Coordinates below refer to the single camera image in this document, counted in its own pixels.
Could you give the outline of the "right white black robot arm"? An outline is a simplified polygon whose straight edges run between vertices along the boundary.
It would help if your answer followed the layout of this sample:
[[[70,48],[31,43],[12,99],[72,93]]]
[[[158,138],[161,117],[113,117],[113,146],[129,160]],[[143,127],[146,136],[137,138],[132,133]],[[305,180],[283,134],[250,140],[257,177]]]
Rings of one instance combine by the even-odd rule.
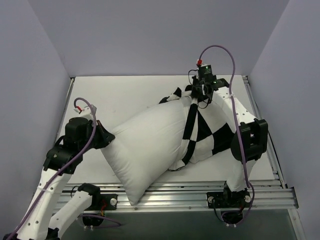
[[[268,123],[251,114],[232,92],[232,83],[214,76],[210,65],[198,63],[192,79],[199,127],[212,131],[214,154],[230,149],[234,158],[226,180],[229,189],[222,193],[223,203],[232,207],[240,201],[239,192],[250,186],[252,168],[267,150]]]

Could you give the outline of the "right side aluminium rail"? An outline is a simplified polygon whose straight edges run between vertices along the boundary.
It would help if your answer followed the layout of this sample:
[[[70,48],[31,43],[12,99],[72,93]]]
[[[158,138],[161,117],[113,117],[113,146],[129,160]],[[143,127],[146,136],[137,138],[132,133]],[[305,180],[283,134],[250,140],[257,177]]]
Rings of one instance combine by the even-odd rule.
[[[246,89],[246,92],[247,92],[247,95],[249,98],[250,105],[253,110],[253,115],[256,117],[255,122],[258,124],[258,128],[259,128],[258,132],[260,134],[260,138],[263,143],[263,147],[264,147],[265,153],[267,154],[267,158],[269,160],[271,168],[276,173],[276,175],[280,181],[281,187],[283,189],[287,189],[288,185],[286,184],[286,182],[284,180],[281,166],[279,163],[279,159],[278,159],[273,141],[272,141],[270,133],[269,133],[269,124],[267,123],[267,121],[265,119],[262,118],[262,115],[260,113],[260,110],[258,108],[258,105],[254,99],[254,96],[253,96],[253,93],[251,90],[251,86],[249,83],[249,77],[244,75],[244,76],[242,76],[242,80],[243,80],[243,83],[244,83],[244,86],[245,86],[245,89]]]

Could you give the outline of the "aluminium front rail frame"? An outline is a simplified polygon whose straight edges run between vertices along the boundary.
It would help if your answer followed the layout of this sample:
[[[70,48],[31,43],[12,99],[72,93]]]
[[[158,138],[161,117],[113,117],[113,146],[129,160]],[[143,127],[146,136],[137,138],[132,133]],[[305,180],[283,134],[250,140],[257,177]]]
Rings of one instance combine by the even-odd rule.
[[[192,212],[208,211],[207,193],[220,193],[222,180],[170,180],[166,173],[158,182],[153,183],[142,196],[140,202],[131,206],[123,185],[112,173],[101,176],[84,177],[74,175],[59,197],[54,212],[60,210],[70,199],[71,190],[82,183],[91,183],[100,187],[102,194],[117,195],[116,213],[156,213],[156,212]],[[298,209],[299,202],[294,188],[286,187],[278,172],[271,179],[259,179],[252,174],[250,182],[254,189],[253,210],[289,210]]]

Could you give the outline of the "left side aluminium rail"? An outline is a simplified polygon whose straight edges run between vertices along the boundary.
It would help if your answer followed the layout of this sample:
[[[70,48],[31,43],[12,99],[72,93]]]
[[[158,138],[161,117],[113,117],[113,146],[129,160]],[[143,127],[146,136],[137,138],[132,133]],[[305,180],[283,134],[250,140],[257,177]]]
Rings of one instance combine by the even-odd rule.
[[[71,93],[72,93],[72,90],[73,90],[74,82],[75,82],[75,78],[72,77],[70,79],[69,88],[68,88],[68,91],[67,91],[67,94],[66,94],[66,98],[65,98],[65,106],[64,106],[65,109],[68,108],[68,104],[69,104],[69,101],[70,101],[70,97],[71,97]]]

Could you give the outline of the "white pillow insert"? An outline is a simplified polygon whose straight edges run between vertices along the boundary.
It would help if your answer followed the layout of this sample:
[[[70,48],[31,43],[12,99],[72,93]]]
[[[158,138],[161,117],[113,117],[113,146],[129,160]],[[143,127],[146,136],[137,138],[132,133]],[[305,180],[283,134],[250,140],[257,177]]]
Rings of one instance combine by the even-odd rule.
[[[101,152],[132,206],[163,173],[185,166],[183,135],[191,104],[185,96],[155,105],[111,131],[115,139]]]

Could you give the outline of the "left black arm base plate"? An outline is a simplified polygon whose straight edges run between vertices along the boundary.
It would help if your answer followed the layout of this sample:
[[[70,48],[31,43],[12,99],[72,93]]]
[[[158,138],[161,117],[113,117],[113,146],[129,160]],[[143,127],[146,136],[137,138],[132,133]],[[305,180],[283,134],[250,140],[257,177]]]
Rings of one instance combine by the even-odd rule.
[[[118,195],[113,193],[101,194],[92,198],[90,209],[93,211],[114,211],[117,209]]]

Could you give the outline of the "aluminium rail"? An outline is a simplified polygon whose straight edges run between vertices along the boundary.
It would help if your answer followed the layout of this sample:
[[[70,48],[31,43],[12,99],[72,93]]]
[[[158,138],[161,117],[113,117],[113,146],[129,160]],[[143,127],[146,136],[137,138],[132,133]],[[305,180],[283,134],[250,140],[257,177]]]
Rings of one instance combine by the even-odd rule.
[[[68,88],[68,91],[67,91],[67,94],[66,94],[66,98],[65,98],[65,106],[64,106],[65,109],[68,108],[68,104],[69,104],[69,101],[70,101],[70,97],[71,97],[71,93],[72,93],[72,90],[73,90],[74,82],[75,82],[75,78],[72,77],[70,79],[69,88]]]
[[[265,153],[267,154],[267,158],[269,160],[271,168],[276,173],[276,175],[280,181],[281,187],[283,189],[287,189],[288,185],[286,184],[286,182],[284,180],[281,166],[279,163],[279,159],[278,159],[273,141],[272,141],[270,133],[269,133],[269,124],[267,123],[267,121],[265,119],[262,118],[262,115],[260,113],[260,110],[258,108],[258,105],[254,99],[254,96],[253,96],[253,93],[251,90],[251,86],[249,83],[249,77],[244,75],[244,76],[242,76],[242,80],[243,80],[243,83],[244,83],[244,86],[245,86],[245,89],[246,89],[246,92],[247,92],[247,95],[249,98],[250,105],[253,110],[253,115],[256,117],[255,122],[258,124],[258,128],[259,128],[258,132],[260,134],[260,138],[263,143],[263,147],[264,147]]]

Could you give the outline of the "black white checkered pillowcase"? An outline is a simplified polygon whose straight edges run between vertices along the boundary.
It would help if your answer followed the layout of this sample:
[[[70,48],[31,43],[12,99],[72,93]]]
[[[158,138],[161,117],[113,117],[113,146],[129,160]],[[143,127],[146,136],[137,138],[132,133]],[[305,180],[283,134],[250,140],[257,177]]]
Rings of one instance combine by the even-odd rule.
[[[192,97],[190,85],[184,91],[178,87],[159,103],[170,101],[181,101],[186,113],[186,122],[179,157],[168,168],[169,171],[178,171],[189,163],[196,164],[231,147],[235,133],[217,104],[206,104]]]

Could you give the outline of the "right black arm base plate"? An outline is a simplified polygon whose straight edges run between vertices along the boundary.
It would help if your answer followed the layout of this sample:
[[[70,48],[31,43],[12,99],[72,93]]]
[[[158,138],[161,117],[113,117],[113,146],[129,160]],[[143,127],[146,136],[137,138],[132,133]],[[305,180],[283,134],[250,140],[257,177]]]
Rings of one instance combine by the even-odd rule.
[[[210,209],[241,209],[248,208],[252,201],[249,193],[227,196],[222,192],[207,192],[207,206]]]

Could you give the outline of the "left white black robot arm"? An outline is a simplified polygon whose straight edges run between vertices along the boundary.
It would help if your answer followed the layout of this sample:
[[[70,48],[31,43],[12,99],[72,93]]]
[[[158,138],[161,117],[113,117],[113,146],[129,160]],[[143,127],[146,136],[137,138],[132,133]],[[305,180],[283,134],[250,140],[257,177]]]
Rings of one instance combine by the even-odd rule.
[[[61,136],[46,154],[40,182],[27,212],[5,240],[59,240],[65,231],[86,210],[100,210],[103,197],[98,186],[83,183],[71,200],[56,214],[53,210],[59,197],[90,149],[102,149],[115,139],[92,117],[73,117]]]

